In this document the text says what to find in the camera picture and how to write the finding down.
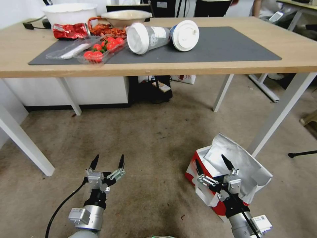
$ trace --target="white table leg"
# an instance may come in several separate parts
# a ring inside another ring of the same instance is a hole
[[[0,104],[0,127],[21,148],[21,150],[39,167],[47,176],[55,170],[53,165],[33,143],[10,113]]]
[[[214,104],[214,106],[212,107],[212,110],[213,110],[214,112],[217,112],[217,111],[218,111],[218,109],[219,109],[219,107],[220,107],[220,104],[221,104],[223,98],[225,97],[225,94],[226,94],[226,92],[227,92],[227,90],[228,90],[228,87],[229,87],[229,85],[230,85],[230,83],[231,83],[231,80],[232,80],[233,76],[234,76],[234,74],[227,74],[227,75],[226,75],[225,80],[224,80],[224,82],[222,83],[220,92],[219,92],[219,94],[218,94],[218,96],[217,96],[217,99],[216,99],[216,101],[215,101],[215,104]]]
[[[289,31],[293,31],[293,30],[294,30],[294,28],[295,28],[295,26],[296,26],[298,20],[299,20],[300,17],[301,17],[301,14],[302,14],[302,11],[301,11],[301,10],[298,10],[298,11],[296,12],[296,14],[295,14],[293,20],[291,21],[290,25],[289,25],[288,28],[287,28]]]
[[[254,74],[249,74],[249,78],[273,101],[278,102],[280,98],[276,96],[263,82],[267,77],[267,73],[261,74],[258,79]]]
[[[274,131],[277,129],[279,124],[283,121],[304,91],[307,89],[309,84],[316,77],[317,73],[297,73],[289,86],[287,87],[285,93],[283,94],[281,100],[276,104],[274,109],[270,112],[269,117],[258,131],[257,135],[251,142],[247,151],[255,157]]]
[[[71,104],[72,108],[74,109],[77,116],[80,116],[82,110],[80,109],[76,99],[74,98],[72,91],[70,90],[66,79],[65,78],[56,78],[57,82],[59,83],[60,87],[64,91],[69,103]]]

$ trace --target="gray desk mat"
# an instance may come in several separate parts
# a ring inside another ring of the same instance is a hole
[[[188,52],[178,51],[172,43],[141,56],[126,48],[113,56],[107,64],[281,60],[276,54],[231,27],[200,27],[199,33],[197,45]],[[46,59],[47,53],[61,50],[71,43],[59,40],[29,64],[81,64],[76,59]]]

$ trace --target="plastic cup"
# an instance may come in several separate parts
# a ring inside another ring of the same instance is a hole
[[[167,45],[171,35],[168,28],[145,26],[137,22],[129,26],[126,38],[130,50],[142,55],[149,50]]]
[[[195,47],[199,39],[199,28],[195,22],[184,20],[170,30],[173,45],[179,51],[189,51]]]

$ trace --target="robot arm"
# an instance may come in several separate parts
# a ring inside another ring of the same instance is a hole
[[[90,197],[84,203],[84,208],[72,208],[68,219],[75,223],[75,227],[79,229],[69,238],[98,238],[102,227],[102,214],[106,209],[106,195],[110,192],[110,186],[114,185],[119,179],[125,175],[124,157],[121,156],[119,167],[114,172],[97,172],[95,171],[99,155],[91,162],[89,169],[86,169],[86,177],[82,184],[71,195],[69,195],[56,209],[50,219],[45,238],[49,237],[51,224],[60,210],[60,208],[86,183],[90,184]]]
[[[272,225],[265,215],[251,216],[250,209],[239,198],[242,184],[242,180],[238,176],[239,169],[234,168],[231,161],[224,155],[221,156],[230,170],[230,174],[210,178],[203,173],[199,162],[196,160],[197,181],[207,186],[211,191],[216,192],[218,199],[224,203],[226,217],[231,223],[235,238],[260,238],[271,229]]]

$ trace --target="black pants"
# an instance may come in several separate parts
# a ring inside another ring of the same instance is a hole
[[[220,2],[197,0],[194,17],[223,17],[230,4],[231,0]]]

